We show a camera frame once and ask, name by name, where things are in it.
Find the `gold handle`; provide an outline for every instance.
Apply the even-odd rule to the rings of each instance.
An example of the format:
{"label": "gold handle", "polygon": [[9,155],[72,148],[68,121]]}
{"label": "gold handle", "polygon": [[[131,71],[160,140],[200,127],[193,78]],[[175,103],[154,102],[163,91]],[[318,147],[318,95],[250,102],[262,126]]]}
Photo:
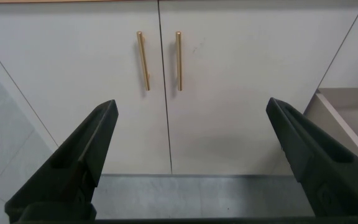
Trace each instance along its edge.
{"label": "gold handle", "polygon": [[146,87],[146,91],[149,91],[150,90],[150,82],[149,82],[150,75],[147,71],[146,54],[144,53],[144,36],[141,31],[137,31],[136,34],[137,34],[137,43],[139,45],[140,59],[142,61],[144,86]]}
{"label": "gold handle", "polygon": [[181,32],[177,31],[177,75],[178,75],[178,90],[182,91],[183,82],[181,76]]}

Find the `kitchen cabinet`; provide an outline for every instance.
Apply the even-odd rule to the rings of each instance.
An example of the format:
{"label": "kitchen cabinet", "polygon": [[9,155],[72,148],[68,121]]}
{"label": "kitchen cabinet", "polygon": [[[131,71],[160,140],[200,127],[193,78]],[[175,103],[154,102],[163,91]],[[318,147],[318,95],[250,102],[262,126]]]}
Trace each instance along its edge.
{"label": "kitchen cabinet", "polygon": [[105,174],[291,174],[267,102],[304,112],[357,15],[358,0],[0,4],[0,62],[58,145],[117,101]]}
{"label": "kitchen cabinet", "polygon": [[271,174],[269,98],[303,112],[357,14],[358,1],[161,1],[173,173]]}
{"label": "kitchen cabinet", "polygon": [[103,172],[171,173],[157,1],[0,4],[0,61],[57,144],[115,99]]}

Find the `white cabinet door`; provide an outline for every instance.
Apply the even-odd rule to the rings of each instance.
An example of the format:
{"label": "white cabinet door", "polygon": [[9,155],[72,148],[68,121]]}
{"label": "white cabinet door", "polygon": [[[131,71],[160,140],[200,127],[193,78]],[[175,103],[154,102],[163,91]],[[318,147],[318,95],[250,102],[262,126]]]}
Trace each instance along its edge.
{"label": "white cabinet door", "polygon": [[354,0],[161,1],[173,173],[271,174],[269,98],[304,111],[357,14]]}
{"label": "white cabinet door", "polygon": [[157,1],[0,4],[0,61],[57,144],[115,99],[119,117],[103,172],[170,174],[158,23]]}

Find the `cabinet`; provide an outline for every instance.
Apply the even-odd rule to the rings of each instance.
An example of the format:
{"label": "cabinet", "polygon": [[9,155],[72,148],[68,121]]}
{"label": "cabinet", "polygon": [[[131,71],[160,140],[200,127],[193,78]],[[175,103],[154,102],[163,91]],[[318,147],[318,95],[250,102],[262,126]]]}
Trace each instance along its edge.
{"label": "cabinet", "polygon": [[271,174],[269,98],[304,111],[357,14],[358,1],[160,2],[173,173]]}
{"label": "cabinet", "polygon": [[0,4],[0,61],[57,144],[117,101],[104,173],[275,174],[269,98],[304,111],[357,15],[358,0]]}
{"label": "cabinet", "polygon": [[171,173],[157,1],[0,4],[0,61],[57,144],[115,99],[103,172]]}

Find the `metal surface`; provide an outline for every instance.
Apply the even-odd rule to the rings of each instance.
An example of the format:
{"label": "metal surface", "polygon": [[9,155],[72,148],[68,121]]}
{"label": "metal surface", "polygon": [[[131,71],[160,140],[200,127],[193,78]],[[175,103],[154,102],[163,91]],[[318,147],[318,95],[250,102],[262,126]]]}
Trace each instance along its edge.
{"label": "metal surface", "polygon": [[149,71],[147,70],[147,62],[146,62],[146,54],[144,52],[144,41],[145,38],[143,36],[143,33],[141,31],[137,31],[137,43],[139,45],[139,54],[140,54],[140,60],[142,61],[142,70],[143,70],[143,76],[144,76],[144,86],[146,88],[146,91],[150,91],[150,82],[149,82]]}
{"label": "metal surface", "polygon": [[292,176],[102,175],[97,219],[313,217]]}
{"label": "metal surface", "polygon": [[183,77],[182,77],[182,64],[181,64],[181,32],[177,31],[177,75],[178,75],[178,90],[183,89]]}

